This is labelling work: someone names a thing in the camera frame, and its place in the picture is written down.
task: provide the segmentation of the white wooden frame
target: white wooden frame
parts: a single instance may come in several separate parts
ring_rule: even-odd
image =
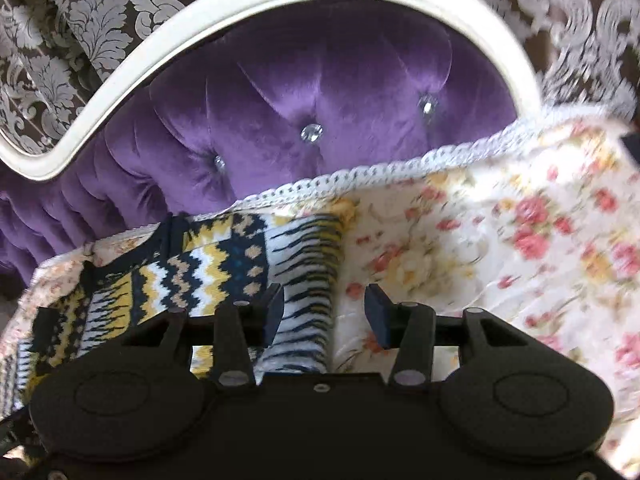
[[[31,180],[59,174],[136,86],[164,63],[211,34],[267,9],[308,0],[197,0],[154,31],[94,94],[50,152],[31,155],[0,135],[0,158]],[[475,43],[508,85],[519,116],[537,113],[542,97],[534,70],[507,25],[481,0],[386,0],[420,10]]]

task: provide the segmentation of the crystal button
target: crystal button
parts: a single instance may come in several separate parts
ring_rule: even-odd
[[[216,168],[218,168],[220,173],[225,173],[226,164],[225,161],[222,160],[221,156],[216,155],[216,158],[213,159],[213,163],[216,165]]]
[[[314,144],[322,137],[322,126],[320,124],[308,124],[300,132],[300,138],[309,144]]]
[[[433,114],[437,103],[438,102],[436,101],[436,98],[434,96],[432,96],[431,94],[425,94],[418,101],[418,108],[420,108],[420,111],[423,114],[428,116]]]

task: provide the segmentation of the purple tufted velvet upholstery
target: purple tufted velvet upholstery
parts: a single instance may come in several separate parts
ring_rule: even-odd
[[[438,100],[429,123],[425,93]],[[272,10],[169,63],[56,179],[0,168],[0,287],[168,211],[216,211],[301,178],[487,136],[514,118],[495,68],[433,18],[374,0]],[[324,127],[315,144],[300,138],[309,123]]]

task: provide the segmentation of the lace edging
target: lace edging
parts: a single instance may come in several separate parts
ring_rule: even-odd
[[[420,178],[428,173],[469,166],[495,156],[515,154],[537,139],[542,131],[584,116],[605,116],[607,109],[600,105],[561,105],[546,107],[531,117],[518,119],[490,137],[475,142],[442,146],[422,157],[405,162],[359,166],[332,174],[299,180],[277,189],[268,189],[236,201],[229,209],[255,209],[283,205],[316,198],[334,198],[354,189],[384,186]]]

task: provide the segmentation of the brown and silver damask curtain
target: brown and silver damask curtain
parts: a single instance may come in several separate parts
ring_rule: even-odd
[[[2,0],[0,130],[50,150],[101,83],[194,0]],[[640,0],[485,0],[524,44],[551,103],[636,114]]]

